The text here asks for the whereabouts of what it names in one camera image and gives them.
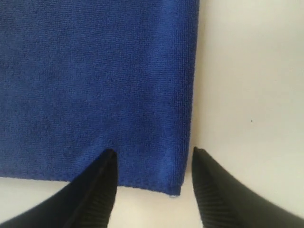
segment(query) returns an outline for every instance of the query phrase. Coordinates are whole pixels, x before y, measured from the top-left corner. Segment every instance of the microfiber cloth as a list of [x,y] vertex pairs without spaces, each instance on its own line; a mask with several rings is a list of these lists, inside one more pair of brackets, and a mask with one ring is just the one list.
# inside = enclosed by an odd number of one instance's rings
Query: microfiber cloth
[[170,195],[188,157],[199,0],[1,0],[0,176],[71,181],[105,148]]

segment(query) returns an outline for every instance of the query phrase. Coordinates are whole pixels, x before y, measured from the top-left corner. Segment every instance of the blue fabric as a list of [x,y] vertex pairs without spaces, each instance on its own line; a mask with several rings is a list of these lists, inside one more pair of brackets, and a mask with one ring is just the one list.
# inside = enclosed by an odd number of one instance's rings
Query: blue fabric
[[0,176],[70,181],[105,148],[119,184],[178,195],[198,0],[0,1]]

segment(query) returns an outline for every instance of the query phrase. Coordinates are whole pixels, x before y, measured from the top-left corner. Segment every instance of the white background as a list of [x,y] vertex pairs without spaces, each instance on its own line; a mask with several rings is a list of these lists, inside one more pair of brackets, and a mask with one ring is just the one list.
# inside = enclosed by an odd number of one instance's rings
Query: white background
[[[304,218],[304,1],[202,0],[191,145]],[[65,183],[0,178],[0,221]],[[200,228],[186,174],[181,196],[119,188],[110,228]]]

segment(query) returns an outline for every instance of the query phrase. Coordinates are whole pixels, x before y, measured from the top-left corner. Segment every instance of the white surface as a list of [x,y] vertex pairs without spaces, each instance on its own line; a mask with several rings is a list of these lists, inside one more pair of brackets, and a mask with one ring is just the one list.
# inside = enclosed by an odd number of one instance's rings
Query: white surface
[[[203,0],[201,8],[191,145],[304,217],[304,1]],[[188,173],[175,199],[119,188],[110,228],[201,227],[190,181]],[[63,186],[0,179],[0,221]]]
[[[66,183],[0,178],[0,223],[18,215],[62,189]],[[119,187],[109,228],[201,228],[191,175],[181,196]]]

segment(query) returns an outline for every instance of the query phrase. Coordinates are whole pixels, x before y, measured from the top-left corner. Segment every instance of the fabric texture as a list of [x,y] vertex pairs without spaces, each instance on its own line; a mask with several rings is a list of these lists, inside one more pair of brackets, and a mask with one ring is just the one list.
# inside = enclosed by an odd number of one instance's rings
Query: fabric texture
[[198,2],[0,1],[0,175],[71,181],[113,148],[120,185],[178,195]]

